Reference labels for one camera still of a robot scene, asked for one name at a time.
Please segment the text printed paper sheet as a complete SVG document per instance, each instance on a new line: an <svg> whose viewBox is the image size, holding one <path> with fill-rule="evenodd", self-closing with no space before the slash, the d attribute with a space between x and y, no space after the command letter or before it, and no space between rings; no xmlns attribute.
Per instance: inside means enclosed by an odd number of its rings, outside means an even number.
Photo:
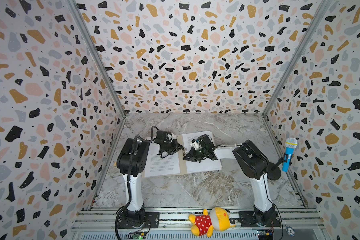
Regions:
<svg viewBox="0 0 360 240"><path fill-rule="evenodd" d="M151 142L146 166L143 171L144 177L179 175L181 173L179 152L162 158L165 154L160 154L159 151L160 145Z"/></svg>

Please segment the beige manila folder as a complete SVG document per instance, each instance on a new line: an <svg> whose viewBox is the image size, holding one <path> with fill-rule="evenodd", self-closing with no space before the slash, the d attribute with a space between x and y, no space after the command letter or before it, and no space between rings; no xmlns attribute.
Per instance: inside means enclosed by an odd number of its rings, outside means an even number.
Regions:
<svg viewBox="0 0 360 240"><path fill-rule="evenodd" d="M175 139L178 140L178 142L184 146L183 140L182 140L182 135L178 135L175 136ZM186 173L186 166L183 160L183 156L184 156L184 150L183 151L179 151L179 159L180 159L180 169L181 169L181 173L179 175L185 175Z"/></svg>

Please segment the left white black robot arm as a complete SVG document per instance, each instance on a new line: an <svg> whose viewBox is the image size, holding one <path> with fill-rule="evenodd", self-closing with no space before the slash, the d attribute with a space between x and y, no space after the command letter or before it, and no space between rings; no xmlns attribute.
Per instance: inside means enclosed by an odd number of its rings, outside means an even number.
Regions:
<svg viewBox="0 0 360 240"><path fill-rule="evenodd" d="M136 136L126 140L116 162L126 187L127 211L137 213L144 208L143 177L178 175L181 173L180 152L183 145L176 136L158 130L156 137Z"/></svg>

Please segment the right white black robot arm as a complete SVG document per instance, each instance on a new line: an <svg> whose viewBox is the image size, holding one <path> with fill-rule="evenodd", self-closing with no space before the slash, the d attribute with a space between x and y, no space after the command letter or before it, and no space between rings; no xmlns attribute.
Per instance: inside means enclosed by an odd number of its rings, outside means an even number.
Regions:
<svg viewBox="0 0 360 240"><path fill-rule="evenodd" d="M202 135L190 141L190 146L184 156L185 161L201 163L206 159L236 160L242 172L251 180L254 209L262 213L271 210L273 203L267 180L269 160L252 141L247 140L239 145L215 146L209 135Z"/></svg>

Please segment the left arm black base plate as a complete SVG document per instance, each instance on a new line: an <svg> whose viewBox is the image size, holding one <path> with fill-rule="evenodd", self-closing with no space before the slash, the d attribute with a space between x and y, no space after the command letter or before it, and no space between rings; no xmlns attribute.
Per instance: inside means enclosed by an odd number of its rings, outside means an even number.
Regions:
<svg viewBox="0 0 360 240"><path fill-rule="evenodd" d="M142 220L136 220L133 218L128 218L121 216L118 220L117 227L118 229L157 229L159 227L159 212L146 212Z"/></svg>

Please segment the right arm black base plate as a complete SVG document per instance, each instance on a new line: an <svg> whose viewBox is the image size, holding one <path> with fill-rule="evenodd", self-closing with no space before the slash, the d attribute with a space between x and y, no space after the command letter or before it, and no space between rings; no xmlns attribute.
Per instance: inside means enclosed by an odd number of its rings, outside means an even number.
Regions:
<svg viewBox="0 0 360 240"><path fill-rule="evenodd" d="M256 211L240 211L239 222L243 228L260 228L260 227L281 227L279 214L270 210L266 213Z"/></svg>

